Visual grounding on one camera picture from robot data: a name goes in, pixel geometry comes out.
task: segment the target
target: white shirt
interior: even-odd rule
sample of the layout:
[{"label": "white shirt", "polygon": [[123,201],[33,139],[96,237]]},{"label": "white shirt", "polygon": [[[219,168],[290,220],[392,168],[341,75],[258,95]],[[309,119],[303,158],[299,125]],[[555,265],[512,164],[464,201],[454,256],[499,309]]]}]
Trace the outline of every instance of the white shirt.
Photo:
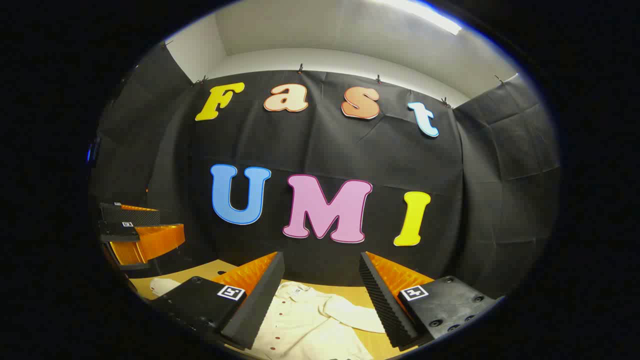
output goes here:
[{"label": "white shirt", "polygon": [[385,332],[374,309],[285,282],[246,352],[269,360],[373,360],[352,327]]}]

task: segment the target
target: white ceiling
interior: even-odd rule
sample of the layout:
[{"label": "white ceiling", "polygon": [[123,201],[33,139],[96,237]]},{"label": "white ceiling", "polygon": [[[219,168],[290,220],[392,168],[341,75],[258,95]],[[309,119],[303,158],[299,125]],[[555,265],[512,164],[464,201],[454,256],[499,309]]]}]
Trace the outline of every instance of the white ceiling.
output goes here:
[{"label": "white ceiling", "polygon": [[500,49],[462,24],[452,35],[373,0],[243,0],[215,17],[227,55],[295,47],[347,51],[416,70],[469,98],[497,86],[494,74],[508,79],[518,72]]}]

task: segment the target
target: blue letter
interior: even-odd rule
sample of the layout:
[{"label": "blue letter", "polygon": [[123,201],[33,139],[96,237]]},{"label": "blue letter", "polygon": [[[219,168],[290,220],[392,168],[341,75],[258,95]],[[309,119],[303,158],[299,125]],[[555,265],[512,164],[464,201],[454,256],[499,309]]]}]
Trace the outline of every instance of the blue letter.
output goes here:
[{"label": "blue letter", "polygon": [[420,130],[432,138],[438,136],[438,129],[431,126],[429,121],[429,118],[433,119],[433,113],[425,109],[424,104],[421,102],[409,102],[408,106],[415,113],[415,121],[418,123]]},{"label": "blue letter", "polygon": [[264,182],[271,177],[271,171],[261,167],[248,167],[244,176],[249,179],[249,201],[246,209],[239,211],[231,206],[231,179],[236,176],[238,170],[231,165],[213,165],[213,186],[211,190],[211,202],[213,211],[222,220],[237,225],[248,225],[260,217],[262,213],[262,197],[264,195]]}]

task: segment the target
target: ceiling light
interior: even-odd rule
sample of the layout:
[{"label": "ceiling light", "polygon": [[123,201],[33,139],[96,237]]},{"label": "ceiling light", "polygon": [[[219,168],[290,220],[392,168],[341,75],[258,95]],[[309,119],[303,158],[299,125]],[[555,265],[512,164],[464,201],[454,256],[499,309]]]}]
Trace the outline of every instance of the ceiling light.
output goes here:
[{"label": "ceiling light", "polygon": [[394,8],[404,10],[408,13],[412,13],[416,16],[427,20],[428,22],[442,28],[453,35],[457,35],[460,29],[460,25],[447,19],[446,17],[437,13],[426,3],[416,0],[372,0],[377,3],[384,3]]}]

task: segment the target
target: black fabric backdrop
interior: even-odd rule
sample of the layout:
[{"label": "black fabric backdrop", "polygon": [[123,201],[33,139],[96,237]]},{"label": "black fabric backdrop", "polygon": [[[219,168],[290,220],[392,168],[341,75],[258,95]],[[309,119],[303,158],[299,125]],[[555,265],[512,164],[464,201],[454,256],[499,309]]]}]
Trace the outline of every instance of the black fabric backdrop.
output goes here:
[{"label": "black fabric backdrop", "polygon": [[[159,49],[149,56],[167,54]],[[166,69],[157,71],[162,77]],[[155,275],[217,258],[242,265],[282,251],[286,279],[361,286],[358,254],[369,251],[430,277],[455,275],[496,297],[525,275],[549,236],[559,181],[554,129],[521,76],[454,110],[406,88],[331,72],[251,72],[194,86],[167,78],[172,81],[175,91],[164,98],[135,91],[128,95],[131,104],[146,100],[152,110],[128,120],[118,117],[120,122],[103,119],[100,128],[112,129],[118,147],[103,146],[98,162],[102,170],[92,175],[94,184],[102,185],[93,187],[98,198],[128,193],[110,200],[171,209],[181,216],[186,244],[179,259],[159,259]],[[209,89],[237,82],[245,84],[244,91],[234,94],[217,118],[194,121]],[[307,88],[307,109],[299,113],[264,109],[270,90],[285,83]],[[376,118],[342,114],[344,91],[352,86],[378,91]],[[433,112],[437,138],[420,132],[406,106],[409,102],[423,102]],[[140,132],[147,138],[142,139]],[[125,163],[128,159],[136,171],[126,171],[115,159]],[[209,169],[219,163],[238,169],[231,193],[237,209],[247,201],[244,169],[259,166],[272,171],[263,212],[255,223],[230,224],[213,211]],[[327,199],[348,179],[372,183],[362,225],[365,240],[358,244],[331,240],[328,234],[335,224],[322,239],[313,232],[304,239],[282,234],[291,212],[292,190],[286,179],[292,174],[316,176]],[[431,203],[424,213],[420,243],[396,247],[393,239],[402,228],[403,195],[408,191],[430,194]],[[306,227],[311,229],[308,219]]]}]

